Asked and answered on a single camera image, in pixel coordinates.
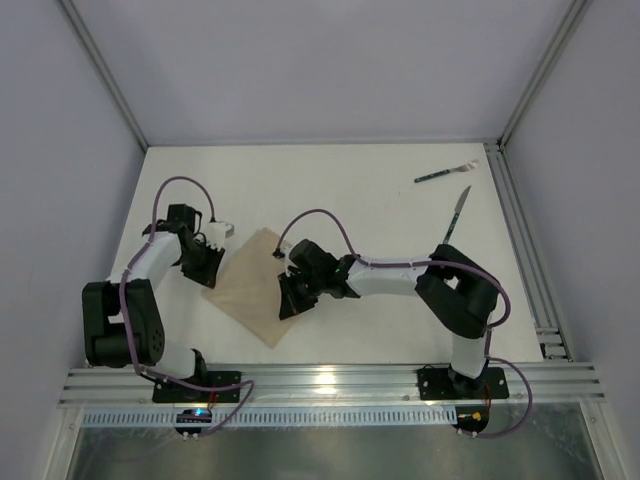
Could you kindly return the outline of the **beige cloth napkin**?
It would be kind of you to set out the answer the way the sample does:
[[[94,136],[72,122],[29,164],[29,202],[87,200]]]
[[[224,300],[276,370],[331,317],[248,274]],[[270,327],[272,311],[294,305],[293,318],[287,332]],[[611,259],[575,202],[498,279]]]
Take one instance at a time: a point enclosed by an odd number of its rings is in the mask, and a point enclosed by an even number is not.
[[[243,325],[273,349],[291,325],[279,318],[281,291],[278,277],[284,264],[273,256],[278,234],[262,228],[230,257],[205,300]]]

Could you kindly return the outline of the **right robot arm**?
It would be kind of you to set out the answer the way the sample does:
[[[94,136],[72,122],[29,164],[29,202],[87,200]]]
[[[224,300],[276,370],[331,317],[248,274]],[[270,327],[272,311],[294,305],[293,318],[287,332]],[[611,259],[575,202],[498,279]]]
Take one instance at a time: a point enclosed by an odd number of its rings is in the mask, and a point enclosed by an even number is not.
[[[336,258],[310,240],[273,256],[285,262],[278,276],[279,318],[286,320],[314,308],[321,295],[357,299],[373,295],[416,297],[452,335],[447,377],[461,398],[484,390],[488,366],[489,320],[498,298],[498,280],[449,244],[416,260],[376,261],[351,253]]]

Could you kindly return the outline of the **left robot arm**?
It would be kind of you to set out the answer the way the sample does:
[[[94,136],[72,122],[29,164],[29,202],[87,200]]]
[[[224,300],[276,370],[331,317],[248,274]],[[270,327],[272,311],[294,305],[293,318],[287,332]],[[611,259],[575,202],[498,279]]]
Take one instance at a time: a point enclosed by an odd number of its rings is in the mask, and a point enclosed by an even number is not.
[[[144,252],[134,257],[133,265],[83,288],[84,346],[91,366],[136,365],[150,379],[206,383],[202,354],[166,339],[155,298],[155,290],[173,268],[200,286],[215,287],[225,250],[208,241],[201,224],[201,212],[171,204],[165,219],[143,230]]]

